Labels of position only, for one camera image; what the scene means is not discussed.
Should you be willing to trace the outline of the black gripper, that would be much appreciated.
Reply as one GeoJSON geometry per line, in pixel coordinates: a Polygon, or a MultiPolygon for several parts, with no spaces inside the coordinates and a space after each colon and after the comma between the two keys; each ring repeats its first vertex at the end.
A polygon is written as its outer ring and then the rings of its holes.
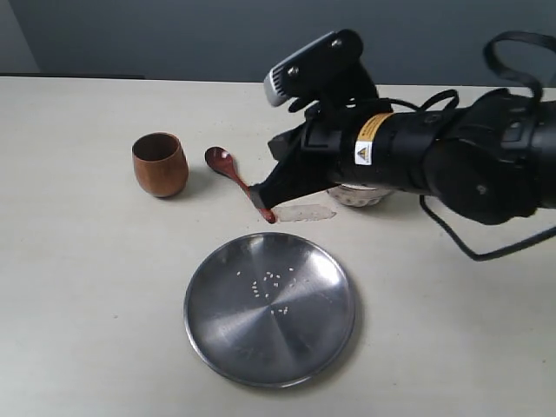
{"type": "Polygon", "coordinates": [[[280,160],[268,177],[250,187],[258,209],[272,209],[340,184],[391,189],[392,170],[380,165],[383,149],[365,126],[375,116],[391,116],[386,98],[320,100],[305,111],[305,122],[274,136],[268,148],[280,160]]]}

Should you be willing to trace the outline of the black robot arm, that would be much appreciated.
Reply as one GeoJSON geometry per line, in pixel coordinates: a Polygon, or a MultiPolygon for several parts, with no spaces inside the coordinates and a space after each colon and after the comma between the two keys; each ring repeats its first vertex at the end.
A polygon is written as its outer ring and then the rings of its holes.
{"type": "Polygon", "coordinates": [[[276,166],[250,190],[271,209],[338,185],[431,195],[467,219],[496,225],[555,205],[555,104],[496,89],[461,108],[453,91],[393,111],[390,99],[345,109],[316,104],[269,142],[276,166]]]}

